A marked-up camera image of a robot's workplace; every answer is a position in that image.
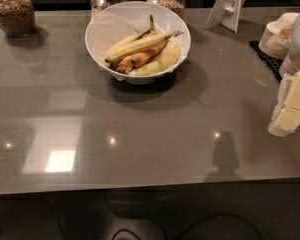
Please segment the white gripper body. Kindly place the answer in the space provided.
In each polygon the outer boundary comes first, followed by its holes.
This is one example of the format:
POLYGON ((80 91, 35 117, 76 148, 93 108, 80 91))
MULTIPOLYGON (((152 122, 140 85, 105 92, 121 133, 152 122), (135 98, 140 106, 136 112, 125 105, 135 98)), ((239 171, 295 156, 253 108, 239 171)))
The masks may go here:
POLYGON ((280 82, 279 89, 278 89, 277 105, 275 106, 272 116, 271 116, 272 121, 276 120, 276 118, 279 115, 280 110, 283 108, 283 103, 288 95, 288 92, 289 92, 289 89, 290 89, 290 86, 292 83, 292 79, 293 79, 293 76, 288 73, 285 73, 283 75, 283 78, 280 82))

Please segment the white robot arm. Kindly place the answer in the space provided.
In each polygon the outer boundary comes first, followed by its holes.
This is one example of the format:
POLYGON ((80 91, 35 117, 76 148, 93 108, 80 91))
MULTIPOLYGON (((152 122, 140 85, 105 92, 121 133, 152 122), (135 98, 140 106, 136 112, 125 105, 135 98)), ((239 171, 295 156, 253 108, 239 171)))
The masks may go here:
POLYGON ((300 13, 290 31, 288 54, 279 73, 282 79, 268 131, 286 137, 300 126, 300 13))

